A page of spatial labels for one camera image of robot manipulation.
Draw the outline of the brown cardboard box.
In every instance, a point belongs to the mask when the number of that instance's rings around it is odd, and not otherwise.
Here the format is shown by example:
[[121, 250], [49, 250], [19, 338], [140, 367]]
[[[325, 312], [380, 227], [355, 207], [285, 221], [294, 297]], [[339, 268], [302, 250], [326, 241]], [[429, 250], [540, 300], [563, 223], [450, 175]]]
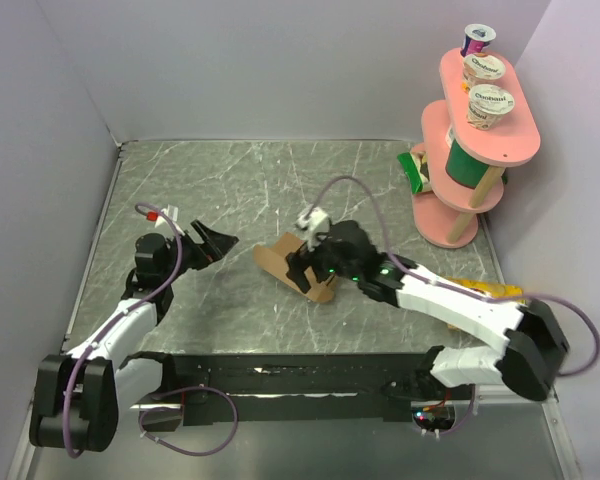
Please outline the brown cardboard box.
[[285, 232], [272, 246], [257, 244], [253, 248], [253, 260], [259, 268], [308, 300], [318, 304], [328, 303], [335, 297], [336, 277], [331, 275], [319, 282], [311, 267], [299, 273], [292, 256], [302, 246], [302, 239]]

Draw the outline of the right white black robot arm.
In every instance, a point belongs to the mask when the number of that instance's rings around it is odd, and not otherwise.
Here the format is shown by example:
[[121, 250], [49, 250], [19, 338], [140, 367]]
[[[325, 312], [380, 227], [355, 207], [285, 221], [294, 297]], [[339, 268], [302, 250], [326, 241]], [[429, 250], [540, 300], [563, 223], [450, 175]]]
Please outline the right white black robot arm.
[[504, 385], [518, 396], [548, 398], [569, 351], [551, 308], [540, 300], [494, 298], [447, 280], [421, 264], [380, 252], [353, 220], [334, 223], [322, 210], [302, 214], [301, 246], [286, 257], [287, 278], [303, 293], [306, 272], [317, 283], [346, 278], [368, 298], [419, 312], [481, 341], [471, 348], [433, 347], [417, 386], [436, 399], [462, 385]]

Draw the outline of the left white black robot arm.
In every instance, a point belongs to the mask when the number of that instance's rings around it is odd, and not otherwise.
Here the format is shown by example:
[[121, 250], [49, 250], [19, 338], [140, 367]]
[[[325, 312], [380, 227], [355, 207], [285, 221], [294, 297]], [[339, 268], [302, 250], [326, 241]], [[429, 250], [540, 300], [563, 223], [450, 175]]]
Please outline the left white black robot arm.
[[238, 243], [195, 220], [200, 239], [171, 221], [135, 242], [135, 266], [112, 315], [85, 341], [51, 354], [37, 371], [29, 441], [65, 448], [76, 457], [102, 452], [112, 442], [120, 416], [150, 396], [165, 402], [181, 382], [173, 355], [140, 352], [138, 343], [164, 319], [174, 298], [173, 282], [189, 270], [222, 260]]

